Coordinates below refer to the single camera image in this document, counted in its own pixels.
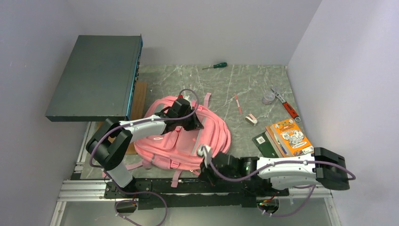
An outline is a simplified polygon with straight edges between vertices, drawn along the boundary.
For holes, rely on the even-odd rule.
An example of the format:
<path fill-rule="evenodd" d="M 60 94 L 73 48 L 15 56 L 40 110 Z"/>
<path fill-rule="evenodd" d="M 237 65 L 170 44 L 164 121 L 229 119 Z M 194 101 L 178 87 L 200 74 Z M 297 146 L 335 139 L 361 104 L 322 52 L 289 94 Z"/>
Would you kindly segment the pink student backpack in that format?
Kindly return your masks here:
<path fill-rule="evenodd" d="M 161 122 L 152 117 L 149 122 L 127 122 L 126 129 L 133 133 L 133 145 L 140 162 L 124 167 L 127 171 L 144 167 L 156 166 L 164 170 L 175 170 L 171 187 L 177 187 L 183 171 L 191 171 L 199 175 L 202 157 L 198 151 L 203 146 L 209 151 L 209 156 L 227 153 L 231 145 L 231 133 L 227 124 L 208 108 L 211 93 L 207 93 L 203 104 L 193 101 L 197 107 L 196 115 L 203 125 L 201 129 L 188 130 L 177 126 L 165 135 L 159 134 Z"/>

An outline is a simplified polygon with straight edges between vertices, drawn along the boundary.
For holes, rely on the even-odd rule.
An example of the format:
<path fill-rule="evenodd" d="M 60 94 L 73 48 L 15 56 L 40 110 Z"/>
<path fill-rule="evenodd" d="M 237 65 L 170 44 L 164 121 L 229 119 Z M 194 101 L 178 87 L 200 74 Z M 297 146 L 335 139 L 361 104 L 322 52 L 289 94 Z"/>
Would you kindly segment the pink pencil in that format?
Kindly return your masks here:
<path fill-rule="evenodd" d="M 243 112 L 242 112 L 241 105 L 239 103 L 239 99 L 238 99 L 238 95 L 237 94 L 235 94 L 235 100 L 236 100 L 236 103 L 237 103 L 237 107 L 238 107 L 239 113 L 240 113 L 240 115 L 242 115 Z"/>

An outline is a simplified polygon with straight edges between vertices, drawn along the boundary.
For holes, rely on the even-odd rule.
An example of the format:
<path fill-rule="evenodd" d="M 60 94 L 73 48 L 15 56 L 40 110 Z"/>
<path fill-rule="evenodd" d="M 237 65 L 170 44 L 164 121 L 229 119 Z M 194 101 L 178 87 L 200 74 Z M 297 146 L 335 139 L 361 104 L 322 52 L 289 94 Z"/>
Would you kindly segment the pink white stapler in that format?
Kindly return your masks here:
<path fill-rule="evenodd" d="M 253 115 L 253 114 L 248 114 L 246 117 L 245 117 L 245 120 L 249 123 L 249 124 L 251 124 L 252 126 L 255 126 L 257 123 L 258 123 L 258 120 L 257 120 L 257 118 Z"/>

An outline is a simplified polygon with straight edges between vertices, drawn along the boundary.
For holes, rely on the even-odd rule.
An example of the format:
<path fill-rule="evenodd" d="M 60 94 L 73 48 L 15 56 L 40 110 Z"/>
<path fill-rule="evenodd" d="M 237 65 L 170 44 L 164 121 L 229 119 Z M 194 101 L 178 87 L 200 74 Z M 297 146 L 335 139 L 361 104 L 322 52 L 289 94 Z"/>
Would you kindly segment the clear tape roll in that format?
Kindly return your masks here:
<path fill-rule="evenodd" d="M 264 96 L 262 98 L 262 103 L 264 105 L 269 105 L 271 104 L 275 99 L 275 95 L 272 91 L 267 91 L 264 93 Z"/>

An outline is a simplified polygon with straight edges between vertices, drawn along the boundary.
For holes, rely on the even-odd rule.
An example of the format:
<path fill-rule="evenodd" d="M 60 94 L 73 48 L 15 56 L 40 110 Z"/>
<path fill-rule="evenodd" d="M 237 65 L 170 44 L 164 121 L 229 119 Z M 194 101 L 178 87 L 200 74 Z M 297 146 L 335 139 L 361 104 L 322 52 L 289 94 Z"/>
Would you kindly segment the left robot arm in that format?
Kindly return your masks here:
<path fill-rule="evenodd" d="M 136 179 L 123 163 L 129 144 L 148 136 L 164 135 L 176 127 L 188 131 L 202 129 L 203 125 L 196 115 L 197 109 L 187 99 L 178 97 L 171 106 L 147 118 L 134 121 L 106 119 L 86 144 L 90 160 L 98 163 L 95 165 L 90 162 L 90 166 L 102 168 L 116 184 L 116 190 L 122 197 L 132 196 L 136 191 Z"/>

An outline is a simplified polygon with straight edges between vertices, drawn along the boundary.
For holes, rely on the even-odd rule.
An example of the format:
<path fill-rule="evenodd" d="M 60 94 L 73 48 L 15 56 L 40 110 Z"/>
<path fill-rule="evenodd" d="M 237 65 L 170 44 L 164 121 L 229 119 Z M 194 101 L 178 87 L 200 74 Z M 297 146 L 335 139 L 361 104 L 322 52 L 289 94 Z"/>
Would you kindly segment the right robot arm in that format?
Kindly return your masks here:
<path fill-rule="evenodd" d="M 201 145 L 199 179 L 214 184 L 222 179 L 242 182 L 262 179 L 259 189 L 264 195 L 289 187 L 321 185 L 330 190 L 350 189 L 356 176 L 346 168 L 345 158 L 328 149 L 316 147 L 313 153 L 288 158 L 242 157 L 225 153 L 212 155 L 210 146 Z"/>

